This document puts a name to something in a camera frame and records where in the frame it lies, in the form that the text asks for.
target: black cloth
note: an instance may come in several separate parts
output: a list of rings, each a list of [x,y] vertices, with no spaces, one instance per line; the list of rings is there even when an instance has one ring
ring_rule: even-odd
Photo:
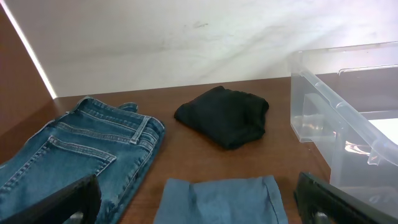
[[[180,106],[174,118],[225,149],[236,149],[262,137],[268,108],[261,97],[218,86]]]

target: white wall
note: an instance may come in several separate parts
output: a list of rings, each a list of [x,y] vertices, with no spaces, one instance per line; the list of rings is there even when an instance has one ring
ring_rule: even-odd
[[[396,0],[6,0],[58,96],[288,75],[300,49],[398,40]]]

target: plastic container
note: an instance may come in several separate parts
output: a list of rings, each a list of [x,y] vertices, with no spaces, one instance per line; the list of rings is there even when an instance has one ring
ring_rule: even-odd
[[[290,123],[330,184],[398,218],[398,42],[296,52]]]

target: jeans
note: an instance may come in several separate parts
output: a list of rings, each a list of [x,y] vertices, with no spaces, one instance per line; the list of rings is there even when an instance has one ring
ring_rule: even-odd
[[[154,224],[287,224],[273,176],[191,184],[169,179]]]
[[[134,103],[114,108],[87,96],[47,123],[0,165],[0,220],[95,174],[102,193],[96,223],[116,223],[165,134],[159,120],[136,112]]]

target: folded clothing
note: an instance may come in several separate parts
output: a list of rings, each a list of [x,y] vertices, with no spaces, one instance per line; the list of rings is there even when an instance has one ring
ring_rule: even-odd
[[[218,86],[180,106],[174,118],[220,146],[236,149],[262,137],[268,108],[261,97]]]
[[[273,176],[191,184],[169,179],[154,224],[285,224]]]
[[[135,103],[115,108],[86,97],[47,123],[0,166],[0,220],[95,174],[102,200],[96,223],[116,223],[165,133],[159,120],[136,112]]]

